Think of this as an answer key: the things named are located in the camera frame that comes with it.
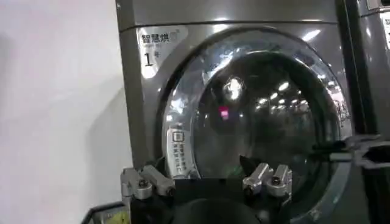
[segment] silver clamp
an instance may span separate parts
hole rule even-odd
[[[122,197],[144,200],[152,196],[153,187],[134,168],[126,168],[121,174],[121,191]]]
[[[175,182],[172,179],[164,177],[154,166],[144,166],[141,176],[150,181],[162,196],[172,196],[174,194]]]
[[[243,179],[243,189],[248,194],[258,194],[263,183],[272,175],[273,169],[267,163],[260,163],[255,171]]]
[[[268,193],[274,197],[290,195],[293,186],[292,171],[286,165],[279,165],[274,175],[267,179]]]

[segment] door rim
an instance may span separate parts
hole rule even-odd
[[[179,81],[168,97],[162,119],[162,133],[166,137],[162,138],[161,141],[163,153],[167,160],[167,168],[173,178],[188,178],[189,175],[199,176],[192,150],[191,121],[195,115],[196,106],[199,104],[209,81],[234,59],[262,52],[280,54],[282,57],[300,63],[312,74],[321,78],[322,82],[333,82],[335,88],[338,88],[341,93],[338,97],[342,101],[337,104],[334,102],[335,106],[339,108],[340,103],[347,105],[345,94],[342,93],[343,89],[340,87],[331,69],[318,56],[315,50],[302,40],[295,40],[287,35],[268,29],[245,30],[233,33],[201,49],[198,55],[186,64]],[[345,115],[343,117],[342,113],[348,114],[347,118],[345,118]],[[344,139],[350,136],[350,130],[352,129],[348,107],[338,110],[337,114],[339,119],[339,138]],[[178,130],[183,131],[184,135],[189,135],[189,138],[185,139],[184,161],[191,168],[185,172],[173,171],[176,169],[177,165],[175,163],[177,160],[174,152],[168,151],[172,147],[171,145],[168,146],[172,133]],[[344,191],[350,166],[350,164],[338,164],[322,198],[312,209],[294,217],[291,222],[312,222],[316,221],[317,214],[321,214],[321,217],[323,217],[331,213]]]

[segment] number 1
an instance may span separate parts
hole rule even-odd
[[[149,53],[146,53],[144,55],[146,56],[146,61],[147,61],[147,65],[145,65],[145,66],[152,66],[153,64],[151,64],[151,60],[149,58]]]

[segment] white wall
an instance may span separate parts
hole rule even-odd
[[[80,223],[131,166],[114,0],[0,0],[0,224]]]

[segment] metal panel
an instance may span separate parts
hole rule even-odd
[[[341,42],[338,37],[338,27],[332,24],[281,24],[269,23],[268,27],[294,35],[298,38],[307,37],[308,33],[318,30],[317,35],[309,40],[308,44],[317,50],[320,57],[329,64],[330,69],[338,79],[346,95],[347,81],[341,55]],[[237,29],[240,27],[261,27],[250,24],[216,24],[187,26],[188,37],[183,40],[166,58],[152,78],[146,79],[141,75],[139,64],[139,50],[135,29],[121,34],[122,61],[126,81],[128,110],[130,114],[130,132],[132,134],[132,148],[134,164],[142,164],[149,159],[156,159],[162,155],[161,145],[161,112],[164,105],[161,99],[169,94],[167,83],[175,74],[179,65],[185,61],[193,50],[205,40],[211,38],[223,29]]]
[[[117,0],[117,3],[121,30],[133,26],[218,21],[337,23],[335,3],[324,0]]]
[[[361,18],[360,28],[378,132],[390,137],[390,50],[380,13]]]

